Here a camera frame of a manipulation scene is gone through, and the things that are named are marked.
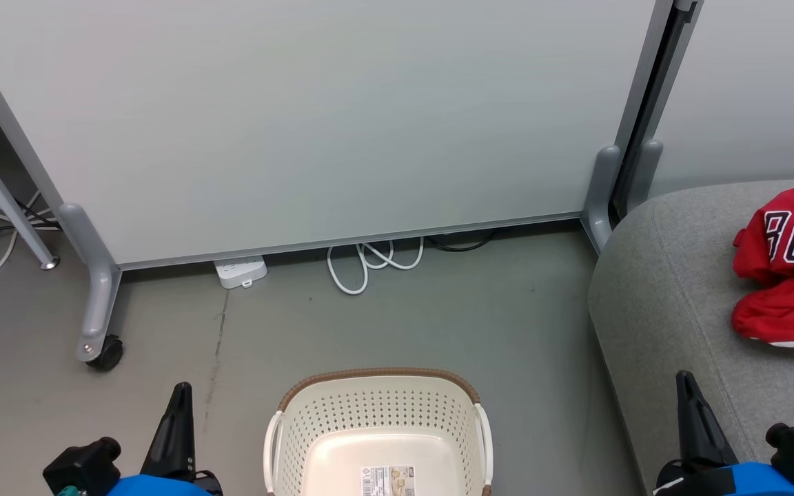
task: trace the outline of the red clothing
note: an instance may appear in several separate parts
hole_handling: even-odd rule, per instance
[[[756,211],[734,245],[734,272],[765,289],[737,303],[732,326],[740,335],[794,347],[794,188]]]

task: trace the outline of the laundry basket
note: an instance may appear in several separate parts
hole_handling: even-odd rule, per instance
[[[263,471],[270,496],[489,496],[489,420],[448,371],[316,375],[278,405]]]

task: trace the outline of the white cable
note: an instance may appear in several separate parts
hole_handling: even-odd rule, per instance
[[[333,268],[333,246],[327,248],[327,267],[330,269],[330,275],[333,276],[333,282],[336,283],[336,286],[339,289],[343,290],[343,292],[349,295],[359,295],[366,290],[366,285],[369,283],[369,270],[379,270],[381,268],[385,268],[387,266],[391,266],[394,268],[399,268],[400,270],[410,270],[415,268],[420,261],[422,261],[422,253],[425,251],[425,239],[419,238],[418,239],[418,256],[416,257],[416,261],[410,265],[403,266],[398,264],[394,261],[394,242],[388,241],[388,257],[381,254],[379,250],[376,250],[372,247],[368,242],[360,242],[360,244],[354,245],[354,248],[357,251],[357,256],[360,257],[360,265],[363,268],[363,284],[360,285],[358,289],[348,289],[339,280],[339,277],[336,275],[336,271]],[[370,251],[377,257],[382,260],[382,263],[378,265],[373,265],[366,260],[366,252],[365,248],[369,248]]]
[[[39,197],[40,193],[41,192],[35,192],[35,194],[32,195],[32,198],[29,200],[29,203],[26,204],[27,208],[32,208],[32,204],[35,203],[35,200],[37,200],[37,198]],[[46,208],[46,209],[44,209],[42,211],[38,211],[37,213],[38,213],[39,216],[41,216],[42,214],[46,214],[49,211],[51,211],[51,209],[50,208]],[[8,217],[6,217],[6,216],[3,216],[3,214],[0,214],[0,220],[6,220],[7,222],[10,222],[10,219]],[[51,222],[51,223],[56,222],[56,219],[45,219],[45,220],[47,220],[48,222]],[[32,219],[30,221],[30,224],[32,224],[34,226],[36,224],[40,224],[40,223],[42,223],[42,220],[39,220],[39,219]],[[57,228],[52,228],[52,227],[44,226],[44,225],[38,226],[35,229],[37,229],[37,230],[59,230]],[[6,254],[4,254],[3,257],[2,257],[2,260],[0,260],[0,268],[2,268],[2,266],[6,264],[6,261],[8,260],[8,257],[10,257],[10,254],[12,254],[12,251],[14,251],[14,245],[16,244],[16,241],[17,241],[17,232],[15,230],[12,233],[12,239],[10,239],[10,242],[8,244],[8,249],[6,250]]]

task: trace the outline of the gray sofa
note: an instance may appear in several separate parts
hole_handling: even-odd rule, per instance
[[[737,458],[769,461],[765,432],[794,426],[794,349],[731,330],[756,285],[731,270],[734,235],[794,181],[688,189],[649,200],[602,251],[589,308],[646,489],[678,458],[675,373],[692,371]]]

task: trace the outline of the white power adapter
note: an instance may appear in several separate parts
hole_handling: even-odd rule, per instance
[[[214,264],[225,289],[238,286],[249,288],[253,285],[253,280],[262,279],[268,273],[268,267],[265,266],[262,257],[227,258],[227,260],[217,260]]]

